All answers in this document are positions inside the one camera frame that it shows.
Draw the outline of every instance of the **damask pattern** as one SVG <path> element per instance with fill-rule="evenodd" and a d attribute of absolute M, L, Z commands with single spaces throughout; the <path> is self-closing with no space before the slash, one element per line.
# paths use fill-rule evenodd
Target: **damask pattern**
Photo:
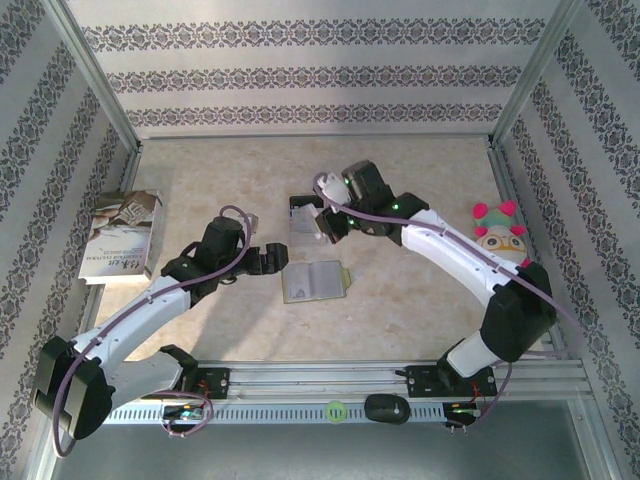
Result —
<path fill-rule="evenodd" d="M 0 85 L 4 83 L 22 54 L 22 49 L 44 17 L 38 0 L 15 0 L 2 14 L 0 21 Z"/>
<path fill-rule="evenodd" d="M 640 81 L 640 14 L 629 0 L 589 0 L 589 8 Z"/>
<path fill-rule="evenodd" d="M 40 143 L 60 95 L 65 89 L 71 74 L 76 67 L 73 56 L 64 46 L 56 49 L 51 61 L 47 65 L 42 78 L 33 95 L 27 102 L 23 115 L 13 129 L 13 135 L 7 140 L 2 150 L 0 161 L 0 222 L 4 219 L 3 212 L 9 208 L 11 197 L 20 185 L 25 168 L 31 162 L 35 147 Z"/>
<path fill-rule="evenodd" d="M 12 465 L 16 462 L 17 453 L 23 443 L 22 434 L 25 432 L 27 421 L 33 409 L 29 397 L 38 357 L 42 347 L 56 334 L 60 320 L 64 318 L 65 302 L 68 299 L 69 291 L 75 284 L 74 280 L 78 274 L 84 246 L 89 238 L 92 211 L 107 179 L 109 167 L 112 164 L 119 142 L 118 134 L 113 126 L 110 125 L 82 196 L 73 228 L 69 232 L 62 260 L 58 264 L 58 271 L 51 286 L 51 293 L 47 297 L 47 306 L 42 311 L 42 317 L 36 323 L 38 330 L 33 336 L 28 359 L 24 364 L 24 372 L 20 375 L 16 391 L 13 393 L 15 400 L 9 406 L 7 412 L 8 421 L 2 425 L 3 432 L 0 436 L 0 478 L 12 478 Z"/>
<path fill-rule="evenodd" d="M 627 386 L 620 379 L 620 366 L 615 361 L 611 342 L 603 332 L 600 316 L 594 306 L 580 262 L 573 251 L 566 225 L 560 216 L 560 209 L 553 197 L 551 186 L 546 179 L 540 158 L 522 117 L 519 117 L 514 124 L 511 134 L 524 164 L 529 184 L 535 193 L 538 208 L 554 249 L 558 268 L 562 271 L 564 283 L 584 329 L 586 345 L 596 365 L 598 378 L 606 386 L 604 393 L 607 397 L 607 404 L 614 414 L 613 421 L 618 424 L 618 435 L 626 445 L 625 453 L 630 457 L 633 472 L 640 476 L 638 415 L 633 411 L 631 396 L 625 391 Z M 511 180 L 514 182 L 509 162 L 507 162 L 507 168 Z"/>
<path fill-rule="evenodd" d="M 11 340 L 11 330 L 15 328 L 15 322 L 20 316 L 25 294 L 31 288 L 31 280 L 40 263 L 40 256 L 49 240 L 49 234 L 99 108 L 100 103 L 89 88 L 49 174 L 33 212 L 33 220 L 27 226 L 24 243 L 18 248 L 12 262 L 13 268 L 7 274 L 0 297 L 0 360 L 4 358 L 4 350 Z"/>
<path fill-rule="evenodd" d="M 573 34 L 564 36 L 555 56 L 588 115 L 602 148 L 609 154 L 609 161 L 620 178 L 620 184 L 624 185 L 627 197 L 633 200 L 633 208 L 640 210 L 640 149 L 633 143 L 629 129 L 616 113 L 615 105 Z"/>
<path fill-rule="evenodd" d="M 345 87 L 512 87 L 520 67 L 279 67 L 109 73 L 116 93 Z"/>
<path fill-rule="evenodd" d="M 134 127 L 270 123 L 493 122 L 502 105 L 388 104 L 282 105 L 262 107 L 128 110 Z"/>
<path fill-rule="evenodd" d="M 544 20 L 528 18 L 392 18 L 108 25 L 82 31 L 94 51 L 123 52 L 282 45 L 533 45 L 544 27 Z"/>
<path fill-rule="evenodd" d="M 623 318 L 629 322 L 627 328 L 631 335 L 638 340 L 636 348 L 640 348 L 640 287 L 636 284 L 635 275 L 630 273 L 629 260 L 619 245 L 607 212 L 592 185 L 589 171 L 583 165 L 580 153 L 544 81 L 538 82 L 531 93 L 531 100 L 558 155 L 560 167 L 591 235 L 591 242 L 601 258 L 600 264 L 611 284 L 611 291 L 616 294 L 616 303 L 623 311 Z"/>

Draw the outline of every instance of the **book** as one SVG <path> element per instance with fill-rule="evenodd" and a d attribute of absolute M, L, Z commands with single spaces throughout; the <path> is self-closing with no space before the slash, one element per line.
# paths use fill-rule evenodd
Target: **book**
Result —
<path fill-rule="evenodd" d="M 350 286 L 349 270 L 340 260 L 290 263 L 282 270 L 284 303 L 343 298 Z"/>
<path fill-rule="evenodd" d="M 87 284 L 149 280 L 159 256 L 161 210 L 157 190 L 101 195 L 78 277 Z"/>

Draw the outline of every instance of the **white wall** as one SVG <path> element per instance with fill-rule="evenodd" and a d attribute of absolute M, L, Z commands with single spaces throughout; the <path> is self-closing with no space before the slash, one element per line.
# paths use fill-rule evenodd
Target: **white wall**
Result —
<path fill-rule="evenodd" d="M 625 475 L 640 476 L 640 16 L 589 1 L 504 143 L 537 255 L 573 304 Z"/>
<path fill-rule="evenodd" d="M 77 270 L 101 190 L 129 152 L 37 0 L 0 0 L 0 479 L 20 478 L 35 433 L 44 343 L 73 336 Z"/>
<path fill-rule="evenodd" d="M 142 138 L 489 133 L 557 0 L 70 0 Z"/>

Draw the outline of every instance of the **small notebook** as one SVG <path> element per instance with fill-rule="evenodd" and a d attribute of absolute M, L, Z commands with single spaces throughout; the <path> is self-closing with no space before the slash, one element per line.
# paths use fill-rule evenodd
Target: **small notebook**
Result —
<path fill-rule="evenodd" d="M 343 298 L 350 286 L 349 271 L 339 260 L 290 263 L 282 271 L 284 303 Z"/>

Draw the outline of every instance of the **black computer mouse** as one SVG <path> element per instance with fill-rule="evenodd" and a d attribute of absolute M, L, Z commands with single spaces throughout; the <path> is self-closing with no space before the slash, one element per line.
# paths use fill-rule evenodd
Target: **black computer mouse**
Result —
<path fill-rule="evenodd" d="M 409 420 L 411 407 L 403 397 L 376 393 L 375 395 L 369 395 L 364 402 L 364 414 L 374 422 L 401 425 Z"/>

